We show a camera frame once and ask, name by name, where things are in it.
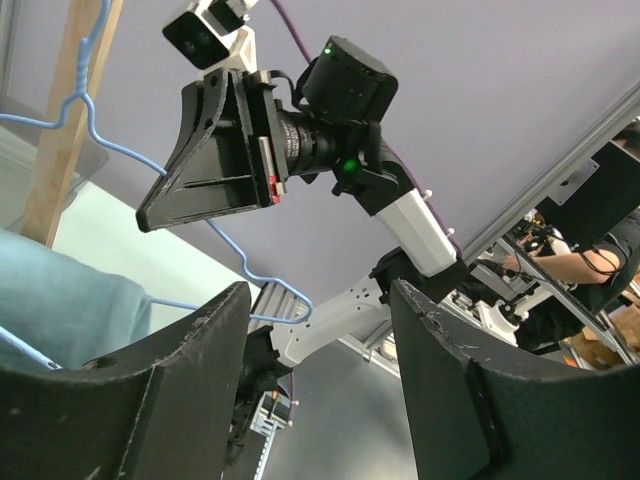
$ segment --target green led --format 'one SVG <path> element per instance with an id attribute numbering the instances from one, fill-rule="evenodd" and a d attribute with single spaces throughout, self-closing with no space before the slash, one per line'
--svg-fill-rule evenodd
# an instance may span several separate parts
<path id="1" fill-rule="evenodd" d="M 360 162 L 358 162 L 355 158 L 351 158 L 346 162 L 344 162 L 344 165 L 342 166 L 342 171 L 344 173 L 353 173 L 358 169 L 359 166 L 360 166 Z"/>

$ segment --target white table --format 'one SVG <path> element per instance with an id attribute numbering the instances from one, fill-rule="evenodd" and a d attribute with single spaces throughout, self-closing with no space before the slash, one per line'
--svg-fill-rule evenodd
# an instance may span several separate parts
<path id="1" fill-rule="evenodd" d="M 167 230 L 142 233 L 135 210 L 87 183 L 62 215 L 53 249 L 107 273 L 130 278 L 154 297 L 202 305 L 242 277 Z M 252 298 L 259 289 L 250 285 Z M 151 331 L 188 314 L 153 306 Z"/>

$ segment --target wooden beam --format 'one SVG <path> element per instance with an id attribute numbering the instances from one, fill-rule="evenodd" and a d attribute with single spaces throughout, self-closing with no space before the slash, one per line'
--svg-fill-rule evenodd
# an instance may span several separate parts
<path id="1" fill-rule="evenodd" d="M 71 0 L 49 92 L 45 118 L 55 122 L 63 100 L 75 89 L 76 57 L 82 37 L 89 35 L 101 6 L 100 0 Z M 88 92 L 95 98 L 115 35 L 124 0 L 113 0 L 105 28 L 93 49 L 89 64 Z M 77 100 L 69 109 L 67 124 L 59 130 L 43 130 L 24 211 L 25 237 L 51 247 L 65 205 L 82 143 L 87 135 L 87 109 Z"/>

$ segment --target blue cloth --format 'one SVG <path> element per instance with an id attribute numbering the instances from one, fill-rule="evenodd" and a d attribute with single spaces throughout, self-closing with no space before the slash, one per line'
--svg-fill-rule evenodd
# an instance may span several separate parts
<path id="1" fill-rule="evenodd" d="M 63 368 L 140 340 L 150 317 L 151 297 L 137 283 L 0 229 L 0 325 Z M 2 339 L 0 364 L 44 368 Z"/>

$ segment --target black metal panel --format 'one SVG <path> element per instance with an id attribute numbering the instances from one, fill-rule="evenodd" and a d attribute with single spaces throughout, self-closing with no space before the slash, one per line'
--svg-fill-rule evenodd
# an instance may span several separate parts
<path id="1" fill-rule="evenodd" d="M 219 478 L 250 307 L 236 283 L 83 370 L 0 368 L 0 478 Z"/>
<path id="2" fill-rule="evenodd" d="M 420 478 L 637 476 L 640 367 L 591 373 L 531 355 L 406 283 L 394 283 L 391 309 Z M 484 438 L 460 425 L 469 398 Z M 457 438 L 446 433 L 451 426 Z M 490 452 L 484 468 L 483 445 Z"/>
<path id="3" fill-rule="evenodd" d="M 640 162 L 613 142 L 594 156 L 598 170 L 559 206 L 550 198 L 536 208 L 570 245 L 588 249 L 640 205 Z"/>

